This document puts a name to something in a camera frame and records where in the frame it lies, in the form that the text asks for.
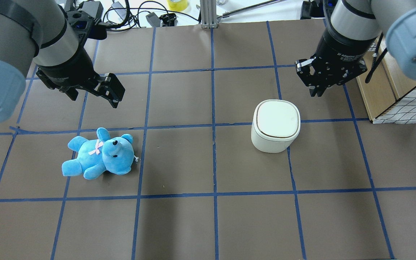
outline metal rod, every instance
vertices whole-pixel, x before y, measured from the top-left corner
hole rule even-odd
[[[286,0],[270,0],[270,1],[266,1],[266,2],[263,2],[263,3],[256,4],[256,5],[251,5],[251,6],[247,6],[247,7],[244,7],[244,8],[237,9],[237,10],[233,10],[231,12],[226,12],[226,13],[223,13],[221,16],[218,16],[218,22],[221,21],[222,18],[227,18],[227,17],[232,16],[232,15],[236,15],[236,14],[239,14],[239,13],[244,13],[244,12],[247,12],[249,10],[253,10],[253,9],[256,9],[256,8],[259,8],[259,7],[265,7],[266,5],[272,5],[272,4],[283,2],[283,1],[286,1]]]

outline teddy bear ear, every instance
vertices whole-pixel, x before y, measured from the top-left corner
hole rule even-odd
[[[109,131],[107,131],[107,129],[99,127],[97,128],[96,133],[99,140],[110,140],[110,134]]]
[[[131,144],[133,143],[133,137],[130,134],[124,134],[122,135],[122,138],[128,140]]]

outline robotic arm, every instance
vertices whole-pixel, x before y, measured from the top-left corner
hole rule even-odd
[[[32,60],[50,89],[76,100],[77,89],[107,99],[116,108],[124,87],[114,74],[100,76],[84,49],[87,38],[107,37],[100,2],[66,10],[54,0],[0,0],[0,122],[13,113],[25,90]]]
[[[386,46],[416,79],[416,0],[324,0],[327,27],[310,59],[295,62],[311,96],[367,71],[363,55],[383,31]]]

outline stuffed toy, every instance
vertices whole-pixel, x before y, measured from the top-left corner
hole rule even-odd
[[[68,142],[68,148],[76,151],[78,156],[62,164],[64,176],[83,174],[85,179],[96,179],[105,171],[119,176],[131,171],[133,161],[137,161],[131,135],[110,138],[109,131],[101,127],[97,129],[97,138],[88,140],[76,136]]]

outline white container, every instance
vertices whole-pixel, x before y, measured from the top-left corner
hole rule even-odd
[[[251,141],[260,151],[280,153],[291,145],[301,128],[299,110],[291,102],[265,100],[256,107]]]

